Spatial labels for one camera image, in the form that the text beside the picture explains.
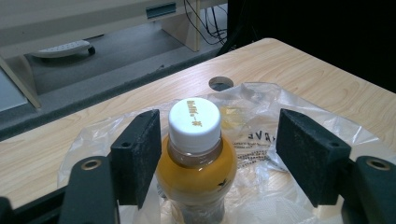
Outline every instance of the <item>gray floor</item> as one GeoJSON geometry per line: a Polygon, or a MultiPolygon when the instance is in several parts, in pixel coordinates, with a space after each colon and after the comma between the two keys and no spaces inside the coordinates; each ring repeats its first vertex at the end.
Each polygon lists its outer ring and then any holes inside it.
{"type": "MultiPolygon", "coordinates": [[[[226,29],[227,5],[214,9],[219,28],[226,29]]],[[[207,15],[214,32],[210,10],[207,15]]],[[[205,22],[204,10],[201,18],[205,22]]],[[[155,21],[87,39],[96,49],[91,56],[87,51],[43,62],[26,55],[42,106],[35,109],[27,104],[0,112],[0,141],[215,57],[221,43],[204,28],[201,33],[197,52],[155,21]]]]}

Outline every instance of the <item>plastic bottle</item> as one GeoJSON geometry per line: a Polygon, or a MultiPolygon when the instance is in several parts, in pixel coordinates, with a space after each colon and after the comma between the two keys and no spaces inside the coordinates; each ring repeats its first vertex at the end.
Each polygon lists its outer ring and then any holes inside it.
{"type": "Polygon", "coordinates": [[[156,176],[176,223],[220,223],[236,174],[233,144],[221,134],[219,109],[203,98],[177,102],[156,176]]]}

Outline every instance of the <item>desk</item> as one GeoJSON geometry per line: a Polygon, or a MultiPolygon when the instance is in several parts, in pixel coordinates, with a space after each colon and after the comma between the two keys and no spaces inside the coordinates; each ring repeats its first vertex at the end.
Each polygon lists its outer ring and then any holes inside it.
{"type": "Polygon", "coordinates": [[[396,94],[275,39],[264,39],[0,143],[0,195],[13,207],[57,188],[57,171],[81,129],[108,117],[214,92],[212,77],[234,85],[271,82],[354,120],[396,151],[396,94]]]}
{"type": "Polygon", "coordinates": [[[192,12],[227,0],[0,0],[0,66],[28,100],[40,107],[35,85],[26,81],[27,63],[18,57],[41,49],[107,34],[149,21],[163,21],[163,29],[196,51],[200,48],[198,17],[192,12]],[[170,13],[149,19],[148,7],[174,3],[170,13]],[[186,17],[186,9],[191,20],[186,17]]]}

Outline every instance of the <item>white bottle cap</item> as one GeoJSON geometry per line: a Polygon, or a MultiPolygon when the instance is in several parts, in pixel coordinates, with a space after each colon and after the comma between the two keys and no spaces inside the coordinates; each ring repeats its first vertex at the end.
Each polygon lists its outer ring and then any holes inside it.
{"type": "Polygon", "coordinates": [[[169,112],[170,141],[180,151],[200,154],[220,140],[221,116],[212,102],[188,98],[177,102],[169,112]]]}

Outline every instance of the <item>clear plastic bag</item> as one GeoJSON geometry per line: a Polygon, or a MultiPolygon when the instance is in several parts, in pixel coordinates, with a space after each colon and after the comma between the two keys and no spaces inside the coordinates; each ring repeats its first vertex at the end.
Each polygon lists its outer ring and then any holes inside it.
{"type": "MultiPolygon", "coordinates": [[[[323,110],[276,84],[243,83],[199,97],[219,107],[222,131],[233,141],[238,156],[236,178],[225,197],[223,223],[342,223],[342,198],[335,206],[314,208],[276,155],[280,108],[306,114],[350,144],[352,160],[359,155],[393,162],[396,158],[392,150],[359,124],[323,110]]],[[[142,112],[160,109],[162,136],[166,136],[167,115],[177,101],[119,115],[84,128],[64,158],[58,186],[67,184],[71,168],[77,161],[107,155],[111,144],[142,112]]],[[[121,223],[171,223],[170,203],[159,196],[156,184],[154,176],[142,209],[121,207],[121,223]]]]}

